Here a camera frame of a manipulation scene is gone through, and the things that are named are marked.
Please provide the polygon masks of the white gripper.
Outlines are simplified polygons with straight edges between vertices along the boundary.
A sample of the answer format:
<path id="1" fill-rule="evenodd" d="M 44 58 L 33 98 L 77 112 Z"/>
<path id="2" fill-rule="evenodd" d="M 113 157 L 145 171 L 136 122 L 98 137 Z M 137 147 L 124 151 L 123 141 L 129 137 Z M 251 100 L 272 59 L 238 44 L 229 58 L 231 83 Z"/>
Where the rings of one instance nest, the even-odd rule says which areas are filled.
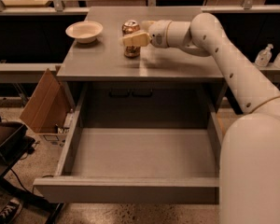
<path id="1" fill-rule="evenodd" d="M 141 28 L 137 32 L 125 35 L 119 39 L 122 46 L 146 47 L 150 42 L 156 48 L 166 49 L 167 30 L 171 21 L 142 21 Z"/>

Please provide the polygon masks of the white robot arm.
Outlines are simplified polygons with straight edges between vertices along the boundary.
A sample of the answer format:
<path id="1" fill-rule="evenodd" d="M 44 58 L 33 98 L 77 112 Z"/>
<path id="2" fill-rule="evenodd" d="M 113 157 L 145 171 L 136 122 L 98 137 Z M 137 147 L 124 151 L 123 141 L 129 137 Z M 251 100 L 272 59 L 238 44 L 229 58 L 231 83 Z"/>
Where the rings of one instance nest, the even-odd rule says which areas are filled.
<path id="1" fill-rule="evenodd" d="M 144 21 L 124 46 L 177 48 L 211 56 L 244 115 L 226 131 L 220 151 L 220 224 L 280 224 L 280 90 L 228 39 L 220 21 Z"/>

